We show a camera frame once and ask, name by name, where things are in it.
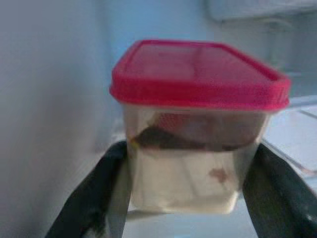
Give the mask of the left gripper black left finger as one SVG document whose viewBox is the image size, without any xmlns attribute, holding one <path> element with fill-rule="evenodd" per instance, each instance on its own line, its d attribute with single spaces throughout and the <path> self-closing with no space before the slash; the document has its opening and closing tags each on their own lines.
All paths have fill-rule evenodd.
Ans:
<svg viewBox="0 0 317 238">
<path fill-rule="evenodd" d="M 132 180 L 127 142 L 112 144 L 75 188 L 48 230 L 48 238 L 120 238 Z"/>
</svg>

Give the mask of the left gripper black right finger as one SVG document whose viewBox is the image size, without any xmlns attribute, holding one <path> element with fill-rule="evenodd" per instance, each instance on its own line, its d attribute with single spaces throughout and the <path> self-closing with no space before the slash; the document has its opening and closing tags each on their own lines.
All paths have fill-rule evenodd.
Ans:
<svg viewBox="0 0 317 238">
<path fill-rule="evenodd" d="M 244 181 L 244 199 L 260 238 L 315 238 L 317 194 L 261 144 Z"/>
</svg>

